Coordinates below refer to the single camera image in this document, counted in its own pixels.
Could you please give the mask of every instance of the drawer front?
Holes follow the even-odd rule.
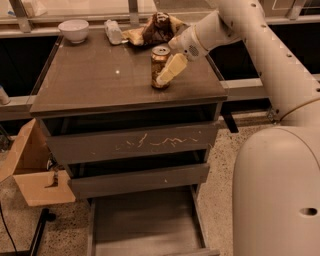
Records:
[[[217,122],[48,137],[60,164],[88,163],[213,146]]]
[[[78,199],[94,198],[204,183],[207,180],[209,168],[209,164],[205,163],[102,175],[71,179],[69,186]]]

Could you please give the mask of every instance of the wall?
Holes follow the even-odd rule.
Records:
[[[32,0],[47,9],[46,15],[124,14],[129,12],[128,0]],[[0,17],[7,17],[9,0],[0,0]],[[138,0],[139,12],[155,12],[153,0]]]

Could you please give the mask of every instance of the metal leg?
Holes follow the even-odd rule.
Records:
[[[19,251],[19,252],[5,252],[5,253],[0,253],[0,256],[36,256],[39,245],[41,242],[42,234],[46,225],[47,221],[54,221],[56,219],[56,215],[53,213],[49,213],[49,209],[44,208],[42,209],[38,225],[36,228],[36,231],[34,233],[30,249],[28,251]]]

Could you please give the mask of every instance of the black cable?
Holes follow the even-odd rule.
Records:
[[[6,229],[7,234],[8,234],[8,236],[9,236],[9,238],[10,238],[10,240],[11,240],[11,243],[12,243],[12,245],[13,245],[14,251],[15,251],[16,255],[18,255],[18,251],[17,251],[16,245],[15,245],[14,242],[13,242],[13,239],[12,239],[12,237],[11,237],[11,234],[10,234],[9,230],[8,230],[7,224],[6,224],[5,220],[4,220],[4,216],[3,216],[3,212],[2,212],[2,207],[1,207],[1,202],[0,202],[0,215],[1,215],[1,218],[2,218],[2,222],[3,222],[4,228]]]

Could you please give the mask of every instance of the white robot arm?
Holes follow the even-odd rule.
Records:
[[[243,40],[270,98],[276,120],[290,126],[320,126],[320,86],[265,22],[257,0],[221,0],[219,10],[173,38],[169,46],[189,61]]]
[[[280,125],[254,134],[239,151],[233,179],[234,255],[317,256],[319,83],[268,27],[258,0],[220,0],[218,11],[169,45],[194,61],[238,38]]]

